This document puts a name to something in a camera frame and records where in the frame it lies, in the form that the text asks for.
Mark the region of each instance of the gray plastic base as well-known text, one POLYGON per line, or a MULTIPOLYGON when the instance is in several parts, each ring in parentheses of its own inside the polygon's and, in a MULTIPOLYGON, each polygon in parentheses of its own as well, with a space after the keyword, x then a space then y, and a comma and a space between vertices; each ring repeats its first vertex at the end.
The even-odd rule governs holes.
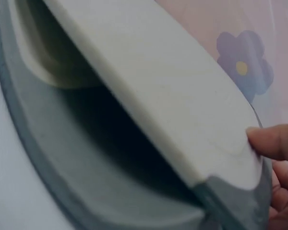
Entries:
MULTIPOLYGON (((1 86, 27 154, 68 215, 89 230, 217 230, 105 87, 64 90, 34 75, 16 42, 11 1, 0 0, 1 86)), ((47 18, 34 29, 56 23, 42 1, 13 1, 47 18)), ((74 48, 57 28, 46 31, 74 48)), ((55 47, 43 52, 55 58, 55 47)))

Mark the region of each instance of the white surface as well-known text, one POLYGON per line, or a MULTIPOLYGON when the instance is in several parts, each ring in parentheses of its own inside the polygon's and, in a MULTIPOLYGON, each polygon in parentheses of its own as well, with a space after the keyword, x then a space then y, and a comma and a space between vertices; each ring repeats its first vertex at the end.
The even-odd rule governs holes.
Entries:
POLYGON ((74 230, 33 169, 0 88, 0 230, 74 230))
POLYGON ((216 174, 252 189, 253 110, 221 67, 153 0, 44 0, 189 186, 216 174))

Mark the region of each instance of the purple flower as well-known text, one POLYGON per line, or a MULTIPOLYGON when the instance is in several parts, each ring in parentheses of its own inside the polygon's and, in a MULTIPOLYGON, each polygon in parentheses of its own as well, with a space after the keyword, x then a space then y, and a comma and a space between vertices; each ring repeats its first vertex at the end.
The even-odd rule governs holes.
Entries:
POLYGON ((264 56, 264 45, 253 31, 243 31, 238 37, 223 32, 216 42, 218 64, 252 103, 255 95, 264 94, 274 78, 272 67, 264 56))

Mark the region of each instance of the yellow flower center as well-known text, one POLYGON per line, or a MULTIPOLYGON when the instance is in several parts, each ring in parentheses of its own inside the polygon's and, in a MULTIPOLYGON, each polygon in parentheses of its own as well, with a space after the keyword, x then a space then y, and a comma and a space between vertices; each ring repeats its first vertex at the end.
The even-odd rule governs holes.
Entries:
POLYGON ((248 65, 243 61, 238 61, 236 63, 236 70, 240 75, 245 76, 248 73, 248 65))

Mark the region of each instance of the hand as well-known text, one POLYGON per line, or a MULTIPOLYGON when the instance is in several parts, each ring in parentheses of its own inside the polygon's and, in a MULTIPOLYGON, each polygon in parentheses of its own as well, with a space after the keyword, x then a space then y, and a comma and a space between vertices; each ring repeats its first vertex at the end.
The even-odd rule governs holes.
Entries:
POLYGON ((268 230, 288 230, 288 125, 249 128, 247 135, 258 154, 273 159, 268 230))

